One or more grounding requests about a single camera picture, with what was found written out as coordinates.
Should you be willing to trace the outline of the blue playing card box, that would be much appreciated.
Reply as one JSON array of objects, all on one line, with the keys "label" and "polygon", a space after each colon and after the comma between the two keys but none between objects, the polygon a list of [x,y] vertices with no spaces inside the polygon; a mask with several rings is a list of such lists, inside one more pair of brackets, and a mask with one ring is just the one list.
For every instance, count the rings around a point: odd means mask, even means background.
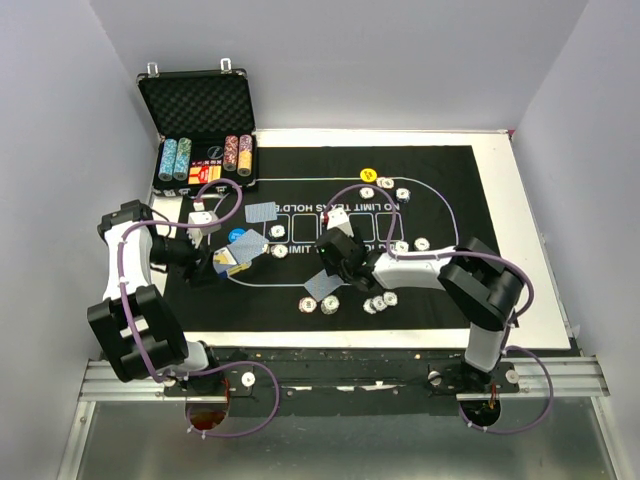
[{"label": "blue playing card box", "polygon": [[212,266],[218,276],[228,278],[239,272],[248,270],[252,266],[252,262],[239,263],[231,251],[227,247],[224,247],[213,253]]}]

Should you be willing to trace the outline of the blue backed card bottom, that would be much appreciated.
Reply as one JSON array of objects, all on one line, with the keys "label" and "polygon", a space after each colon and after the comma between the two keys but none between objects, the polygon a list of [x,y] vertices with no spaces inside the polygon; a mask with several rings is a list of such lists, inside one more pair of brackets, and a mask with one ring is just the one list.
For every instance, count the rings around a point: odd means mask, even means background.
[{"label": "blue backed card bottom", "polygon": [[343,280],[338,275],[328,275],[322,270],[306,281],[304,288],[314,300],[321,301],[343,284]]}]

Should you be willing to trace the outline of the blue backed card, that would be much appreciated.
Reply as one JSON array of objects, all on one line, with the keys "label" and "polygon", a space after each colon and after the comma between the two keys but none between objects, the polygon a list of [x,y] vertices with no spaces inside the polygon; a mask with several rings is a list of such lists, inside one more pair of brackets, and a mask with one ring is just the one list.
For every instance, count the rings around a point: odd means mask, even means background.
[{"label": "blue backed card", "polygon": [[343,284],[343,280],[338,275],[328,275],[322,270],[306,281],[304,288],[314,300],[321,301]]},{"label": "blue backed card", "polygon": [[274,201],[248,204],[245,206],[245,220],[247,223],[266,223],[275,221],[278,207]]}]

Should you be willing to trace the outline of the grey poker chip stack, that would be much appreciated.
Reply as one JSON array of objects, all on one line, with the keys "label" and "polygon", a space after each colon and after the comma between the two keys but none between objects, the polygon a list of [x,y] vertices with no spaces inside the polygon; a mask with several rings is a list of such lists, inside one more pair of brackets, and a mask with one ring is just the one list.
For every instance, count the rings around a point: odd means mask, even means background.
[{"label": "grey poker chip stack", "polygon": [[321,301],[320,307],[323,314],[332,315],[338,311],[340,301],[337,296],[329,295]]}]

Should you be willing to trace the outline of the blue small blind button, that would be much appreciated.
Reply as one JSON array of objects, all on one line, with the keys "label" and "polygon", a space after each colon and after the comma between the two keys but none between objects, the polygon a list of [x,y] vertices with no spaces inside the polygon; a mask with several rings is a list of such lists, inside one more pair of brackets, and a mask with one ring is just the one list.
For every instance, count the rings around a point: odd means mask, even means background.
[{"label": "blue small blind button", "polygon": [[242,228],[235,228],[233,230],[231,230],[229,232],[228,235],[228,239],[230,243],[235,242],[237,239],[239,239],[242,235],[244,235],[246,233],[246,231]]}]

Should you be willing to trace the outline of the blue backed card fan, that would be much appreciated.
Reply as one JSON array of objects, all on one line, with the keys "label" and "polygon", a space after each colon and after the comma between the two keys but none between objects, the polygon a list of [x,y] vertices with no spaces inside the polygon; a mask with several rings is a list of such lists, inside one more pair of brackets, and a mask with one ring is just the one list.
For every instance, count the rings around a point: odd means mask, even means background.
[{"label": "blue backed card fan", "polygon": [[244,264],[263,254],[268,243],[266,237],[250,229],[230,243],[228,249],[238,264]]}]

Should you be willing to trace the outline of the blue poker chip stack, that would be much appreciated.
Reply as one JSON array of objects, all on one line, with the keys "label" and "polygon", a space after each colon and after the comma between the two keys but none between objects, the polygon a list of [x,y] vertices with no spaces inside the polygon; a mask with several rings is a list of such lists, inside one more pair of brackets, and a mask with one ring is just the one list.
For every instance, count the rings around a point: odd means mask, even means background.
[{"label": "blue poker chip stack", "polygon": [[368,298],[363,303],[363,311],[369,315],[381,313],[387,308],[398,305],[398,296],[395,292],[385,291],[381,295]]}]

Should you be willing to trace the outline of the red poker chip stack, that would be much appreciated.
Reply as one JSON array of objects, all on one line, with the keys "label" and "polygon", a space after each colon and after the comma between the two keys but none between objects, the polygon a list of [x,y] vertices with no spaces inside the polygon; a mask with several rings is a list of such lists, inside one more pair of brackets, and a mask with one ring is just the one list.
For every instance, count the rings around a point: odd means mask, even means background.
[{"label": "red poker chip stack", "polygon": [[317,308],[317,301],[312,297],[301,298],[298,303],[298,308],[302,313],[312,313]]}]

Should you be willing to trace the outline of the grey 1 poker chip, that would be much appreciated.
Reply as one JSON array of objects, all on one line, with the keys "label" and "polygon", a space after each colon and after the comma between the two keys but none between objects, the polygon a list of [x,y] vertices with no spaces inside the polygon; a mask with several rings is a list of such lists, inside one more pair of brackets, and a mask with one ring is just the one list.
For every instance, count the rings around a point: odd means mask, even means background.
[{"label": "grey 1 poker chip", "polygon": [[288,247],[283,244],[275,244],[271,247],[271,255],[276,259],[284,259],[289,253]]}]

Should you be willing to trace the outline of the yellow big blind button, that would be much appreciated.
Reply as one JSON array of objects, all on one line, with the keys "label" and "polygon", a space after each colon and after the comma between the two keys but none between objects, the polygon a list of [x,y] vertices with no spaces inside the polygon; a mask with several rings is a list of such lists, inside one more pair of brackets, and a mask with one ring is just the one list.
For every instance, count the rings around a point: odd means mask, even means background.
[{"label": "yellow big blind button", "polygon": [[359,173],[359,177],[365,183],[374,183],[378,179],[378,174],[373,168],[363,168]]}]

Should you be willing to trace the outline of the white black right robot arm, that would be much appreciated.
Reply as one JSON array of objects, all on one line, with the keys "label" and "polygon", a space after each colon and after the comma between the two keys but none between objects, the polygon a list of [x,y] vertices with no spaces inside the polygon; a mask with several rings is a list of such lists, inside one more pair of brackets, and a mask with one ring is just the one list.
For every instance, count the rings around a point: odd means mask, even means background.
[{"label": "white black right robot arm", "polygon": [[446,292],[470,322],[459,370],[462,384],[480,392],[494,383],[517,303],[522,291],[532,288],[517,265],[475,238],[431,252],[381,252],[367,249],[358,234],[333,227],[316,240],[315,248],[328,275],[361,291],[421,288]]}]

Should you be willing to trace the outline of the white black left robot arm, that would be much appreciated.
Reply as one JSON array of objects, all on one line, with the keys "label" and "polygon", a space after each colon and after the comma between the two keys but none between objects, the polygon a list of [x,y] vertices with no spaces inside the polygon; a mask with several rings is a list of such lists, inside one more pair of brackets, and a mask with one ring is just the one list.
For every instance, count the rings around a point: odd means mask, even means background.
[{"label": "white black left robot arm", "polygon": [[175,266],[190,280],[204,252],[190,240],[159,234],[152,208],[138,200],[104,215],[97,230],[108,247],[109,275],[87,320],[116,377],[124,383],[169,377],[201,395],[214,393],[222,372],[213,348],[185,338],[151,275],[154,264]]}]

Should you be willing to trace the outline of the white table board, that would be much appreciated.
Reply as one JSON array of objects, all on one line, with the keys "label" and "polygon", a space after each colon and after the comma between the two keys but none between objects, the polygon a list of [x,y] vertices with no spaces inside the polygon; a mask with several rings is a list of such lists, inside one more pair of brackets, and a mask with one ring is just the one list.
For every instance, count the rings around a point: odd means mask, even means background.
[{"label": "white table board", "polygon": [[[261,147],[470,146],[478,167],[501,253],[534,285],[534,302],[512,329],[509,342],[527,349],[565,351],[567,320],[506,132],[347,129],[264,129]],[[465,329],[316,332],[189,332],[189,340],[218,347],[327,349],[461,349]]]}]

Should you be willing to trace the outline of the black poker table mat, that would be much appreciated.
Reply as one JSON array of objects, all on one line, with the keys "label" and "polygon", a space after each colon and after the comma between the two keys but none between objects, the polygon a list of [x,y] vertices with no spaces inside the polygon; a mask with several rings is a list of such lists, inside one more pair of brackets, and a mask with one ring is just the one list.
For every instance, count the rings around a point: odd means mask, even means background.
[{"label": "black poker table mat", "polygon": [[[392,178],[386,190],[365,183],[359,173],[373,168]],[[359,195],[363,187],[372,199]],[[411,192],[399,203],[398,188]],[[363,311],[367,294],[345,285],[336,291],[335,314],[306,314],[298,308],[304,283],[322,269],[314,243],[325,203],[338,197],[373,249],[392,237],[407,243],[424,237],[434,249],[472,238],[496,249],[494,225],[474,153],[469,146],[441,147],[282,147],[260,148],[258,178],[246,204],[274,201],[277,222],[286,228],[284,259],[263,254],[248,270],[214,285],[191,288],[169,273],[165,299],[188,332],[338,331],[459,329],[468,321],[441,290],[403,288],[398,305],[381,313]]]}]

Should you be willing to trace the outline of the card deck in case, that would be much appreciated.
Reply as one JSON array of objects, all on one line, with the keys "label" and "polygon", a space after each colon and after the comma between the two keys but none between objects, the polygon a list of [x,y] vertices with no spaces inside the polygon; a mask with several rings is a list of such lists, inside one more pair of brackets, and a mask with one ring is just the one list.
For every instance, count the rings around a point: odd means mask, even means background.
[{"label": "card deck in case", "polygon": [[188,171],[189,185],[205,185],[222,175],[221,160],[201,160],[193,162]]}]

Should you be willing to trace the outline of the blue chip row in case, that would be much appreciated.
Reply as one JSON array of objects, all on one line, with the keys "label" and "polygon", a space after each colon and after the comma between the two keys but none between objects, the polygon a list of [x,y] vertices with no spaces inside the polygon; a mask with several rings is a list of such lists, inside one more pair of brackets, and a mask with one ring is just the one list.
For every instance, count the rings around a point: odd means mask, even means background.
[{"label": "blue chip row in case", "polygon": [[167,138],[164,141],[158,167],[158,178],[160,181],[167,182],[173,179],[177,148],[177,140]]}]

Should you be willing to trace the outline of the green chip row in case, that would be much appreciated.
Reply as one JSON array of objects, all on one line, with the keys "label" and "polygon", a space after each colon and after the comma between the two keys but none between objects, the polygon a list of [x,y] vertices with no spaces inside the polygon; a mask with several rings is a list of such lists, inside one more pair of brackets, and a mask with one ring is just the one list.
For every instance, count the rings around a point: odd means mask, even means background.
[{"label": "green chip row in case", "polygon": [[177,181],[184,181],[188,178],[191,150],[191,139],[182,137],[177,141],[176,156],[173,168],[173,178]]}]

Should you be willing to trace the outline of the orange chip row in case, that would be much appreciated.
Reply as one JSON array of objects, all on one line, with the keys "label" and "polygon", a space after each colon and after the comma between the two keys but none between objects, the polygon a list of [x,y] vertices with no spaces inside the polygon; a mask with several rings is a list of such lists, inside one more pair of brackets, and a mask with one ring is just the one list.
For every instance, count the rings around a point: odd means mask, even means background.
[{"label": "orange chip row in case", "polygon": [[245,134],[239,138],[237,173],[248,177],[252,173],[253,137]]}]

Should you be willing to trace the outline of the red chip row in case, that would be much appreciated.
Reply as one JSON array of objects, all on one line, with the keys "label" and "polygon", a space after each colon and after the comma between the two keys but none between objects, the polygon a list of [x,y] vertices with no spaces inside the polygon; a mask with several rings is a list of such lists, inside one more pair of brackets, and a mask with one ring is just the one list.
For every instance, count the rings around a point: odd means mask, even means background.
[{"label": "red chip row in case", "polygon": [[236,135],[228,135],[224,142],[223,152],[223,168],[226,171],[235,171],[238,164],[239,155],[239,137]]}]

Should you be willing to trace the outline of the black aluminium poker case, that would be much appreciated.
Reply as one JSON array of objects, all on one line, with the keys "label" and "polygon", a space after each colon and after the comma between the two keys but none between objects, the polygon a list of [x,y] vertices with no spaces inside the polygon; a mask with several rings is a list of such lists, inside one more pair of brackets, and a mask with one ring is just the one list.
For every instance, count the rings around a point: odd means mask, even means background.
[{"label": "black aluminium poker case", "polygon": [[[136,78],[136,86],[156,127],[159,139],[152,192],[160,197],[193,196],[204,185],[184,181],[160,181],[158,167],[167,138],[192,140],[190,165],[201,160],[221,160],[220,178],[231,179],[245,189],[255,185],[258,172],[256,121],[247,73],[231,60],[220,61],[218,70],[161,72],[151,62]],[[224,142],[228,135],[253,137],[252,173],[242,177],[223,168]]]}]

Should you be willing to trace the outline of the aluminium rail frame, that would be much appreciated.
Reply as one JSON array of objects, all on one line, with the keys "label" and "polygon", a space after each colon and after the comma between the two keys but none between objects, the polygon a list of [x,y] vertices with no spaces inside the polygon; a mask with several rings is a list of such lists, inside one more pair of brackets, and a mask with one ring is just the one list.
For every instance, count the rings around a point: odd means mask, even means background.
[{"label": "aluminium rail frame", "polygon": [[281,416],[236,439],[187,428],[187,401],[150,381],[85,371],[62,479],[620,479],[595,357],[512,356],[494,433],[454,415]]}]

